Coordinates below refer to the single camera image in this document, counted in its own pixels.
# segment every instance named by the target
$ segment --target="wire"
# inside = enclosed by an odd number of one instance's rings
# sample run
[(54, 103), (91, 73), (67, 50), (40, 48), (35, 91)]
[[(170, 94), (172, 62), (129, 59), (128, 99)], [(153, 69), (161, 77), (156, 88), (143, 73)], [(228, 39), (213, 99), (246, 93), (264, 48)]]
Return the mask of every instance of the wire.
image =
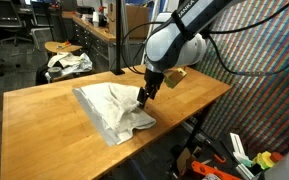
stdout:
[[(135, 20), (137, 19), (137, 15), (138, 15), (138, 12), (139, 12), (139, 10), (140, 10), (140, 7), (143, 7), (141, 4), (144, 2), (144, 0), (142, 0), (138, 5), (137, 5), (137, 8), (136, 8), (136, 13), (135, 13), (135, 17), (134, 17), (134, 19), (133, 19), (133, 21), (132, 21), (132, 23), (131, 23), (131, 25), (129, 26), (129, 27), (133, 27), (133, 25), (134, 25), (134, 22), (135, 22)], [(139, 74), (143, 74), (143, 73), (141, 73), (141, 72), (139, 72), (135, 67), (134, 67), (134, 65), (132, 66), (133, 67), (133, 69), (134, 69), (134, 71), (136, 71), (136, 72), (138, 72)]]
[[(148, 22), (148, 23), (140, 24), (140, 25), (134, 27), (133, 29), (131, 29), (130, 31), (128, 31), (127, 34), (125, 34), (125, 36), (123, 37), (123, 40), (122, 40), (121, 45), (124, 45), (125, 39), (126, 39), (133, 31), (135, 31), (136, 29), (138, 29), (138, 28), (140, 28), (140, 27), (142, 27), (142, 26), (150, 25), (150, 24), (163, 24), (163, 23), (164, 23), (164, 22)], [(122, 60), (123, 60), (124, 64), (126, 65), (126, 67), (127, 67), (130, 71), (132, 71), (133, 73), (135, 73), (135, 74), (144, 74), (144, 73), (142, 73), (142, 72), (139, 72), (139, 71), (136, 70), (136, 69), (131, 69), (131, 68), (130, 68), (130, 66), (127, 64), (127, 62), (126, 62), (126, 60), (125, 60), (125, 58), (124, 58), (125, 56), (124, 56), (124, 53), (123, 53), (123, 52), (124, 52), (124, 51), (123, 51), (123, 46), (122, 46), (121, 55), (122, 55)]]
[(236, 32), (240, 32), (240, 31), (245, 31), (251, 28), (254, 28), (256, 26), (259, 26), (269, 20), (271, 20), (272, 18), (274, 18), (275, 16), (277, 16), (278, 14), (280, 14), (282, 11), (284, 11), (286, 8), (289, 7), (289, 3), (287, 3), (285, 6), (283, 6), (280, 10), (278, 10), (277, 12), (275, 12), (274, 14), (272, 14), (271, 16), (269, 16), (268, 18), (264, 19), (263, 21), (257, 22), (255, 24), (252, 24), (250, 26), (247, 27), (243, 27), (243, 28), (239, 28), (239, 29), (235, 29), (235, 30), (228, 30), (228, 31), (208, 31), (207, 33), (209, 34), (230, 34), (230, 33), (236, 33)]
[(141, 47), (138, 49), (138, 51), (136, 52), (136, 54), (135, 54), (135, 56), (134, 56), (134, 58), (133, 58), (133, 69), (135, 70), (135, 71), (137, 71), (137, 72), (139, 72), (136, 68), (135, 68), (135, 60), (136, 60), (136, 58), (137, 58), (137, 56), (139, 55), (139, 53), (141, 52), (141, 50), (144, 48), (144, 43), (141, 45)]
[(273, 72), (263, 72), (263, 71), (255, 71), (255, 72), (248, 72), (248, 71), (244, 71), (244, 72), (239, 72), (239, 71), (232, 71), (230, 70), (223, 62), (222, 58), (221, 58), (221, 55), (219, 53), (219, 50), (218, 50), (218, 47), (216, 45), (216, 43), (214, 42), (213, 38), (209, 35), (209, 34), (206, 34), (207, 38), (210, 39), (215, 51), (216, 51), (216, 55), (220, 61), (220, 64), (223, 66), (223, 68), (232, 73), (232, 74), (235, 74), (235, 75), (242, 75), (242, 76), (269, 76), (269, 75), (274, 75), (274, 74), (278, 74), (282, 71), (284, 71), (285, 69), (287, 69), (289, 67), (289, 63), (284, 66), (283, 68), (277, 70), (277, 71), (273, 71)]

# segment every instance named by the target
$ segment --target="yellow object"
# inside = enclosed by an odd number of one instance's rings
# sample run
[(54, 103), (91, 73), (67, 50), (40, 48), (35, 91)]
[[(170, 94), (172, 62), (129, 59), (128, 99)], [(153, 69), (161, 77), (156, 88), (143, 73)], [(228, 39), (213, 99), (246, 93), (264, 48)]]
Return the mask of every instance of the yellow object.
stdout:
[(164, 73), (164, 82), (173, 89), (186, 75), (187, 73), (182, 68), (178, 68), (175, 71), (170, 70)]
[(257, 156), (253, 159), (253, 162), (259, 164), (263, 170), (271, 168), (275, 163), (271, 160), (270, 156), (271, 153), (267, 151), (258, 153)]
[(58, 45), (57, 49), (64, 49), (64, 48), (66, 48), (66, 47), (68, 47), (70, 45), (72, 45), (72, 44), (67, 40), (67, 41), (61, 43), (60, 45)]

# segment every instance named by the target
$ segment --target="wooden tabletop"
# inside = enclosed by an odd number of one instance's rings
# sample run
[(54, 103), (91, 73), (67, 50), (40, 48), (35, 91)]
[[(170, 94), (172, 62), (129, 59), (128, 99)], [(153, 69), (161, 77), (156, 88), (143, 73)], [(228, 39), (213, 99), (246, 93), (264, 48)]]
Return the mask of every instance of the wooden tabletop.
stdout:
[(62, 11), (62, 17), (64, 19), (73, 19), (75, 16), (76, 14), (74, 11)]
[(82, 48), (82, 46), (70, 45), (64, 48), (59, 49), (58, 46), (63, 46), (63, 43), (60, 42), (46, 42), (44, 44), (45, 48), (52, 53), (58, 52), (74, 52)]
[(105, 41), (108, 41), (108, 42), (116, 41), (116, 37), (112, 35), (111, 33), (109, 33), (109, 30), (107, 27), (94, 27), (92, 23), (88, 21), (83, 21), (81, 18), (76, 17), (76, 16), (73, 17), (73, 21)]
[[(144, 72), (145, 66), (137, 69)], [(163, 83), (155, 100), (147, 101), (144, 110), (156, 124), (109, 147), (72, 89), (101, 82), (145, 85), (142, 75), (124, 71), (120, 76), (105, 72), (4, 93), (0, 178), (97, 179), (230, 89), (186, 68), (187, 76), (175, 89)]]

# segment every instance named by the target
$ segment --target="wall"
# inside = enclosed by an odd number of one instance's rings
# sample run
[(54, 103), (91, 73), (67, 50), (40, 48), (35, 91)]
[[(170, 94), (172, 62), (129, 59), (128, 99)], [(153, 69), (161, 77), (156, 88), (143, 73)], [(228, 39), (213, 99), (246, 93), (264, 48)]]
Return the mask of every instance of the wall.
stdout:
[[(247, 0), (228, 9), (213, 30), (229, 30), (258, 22), (289, 1)], [(254, 29), (212, 35), (225, 63), (234, 70), (273, 71), (289, 62), (289, 8)], [(196, 69), (233, 86), (213, 106), (203, 129), (213, 137), (238, 133), (249, 148), (285, 151), (289, 144), (289, 68), (269, 77), (242, 77), (226, 72), (208, 42)]]

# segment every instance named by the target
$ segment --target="crumpled fabric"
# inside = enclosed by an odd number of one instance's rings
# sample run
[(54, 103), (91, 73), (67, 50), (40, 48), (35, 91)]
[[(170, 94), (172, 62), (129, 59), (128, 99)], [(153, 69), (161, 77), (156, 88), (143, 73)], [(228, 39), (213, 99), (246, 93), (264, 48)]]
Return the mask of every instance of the crumpled fabric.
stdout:
[(82, 62), (82, 57), (80, 56), (74, 56), (70, 52), (58, 52), (57, 55), (53, 56), (50, 61), (48, 62), (47, 66), (48, 67), (53, 67), (54, 64), (59, 61), (62, 66), (68, 67), (68, 66), (73, 66), (76, 64), (80, 64)]
[(100, 83), (82, 87), (85, 98), (105, 121), (105, 129), (113, 130), (119, 137), (117, 144), (132, 138), (134, 128), (147, 129), (156, 120), (138, 108), (139, 87), (116, 83)]

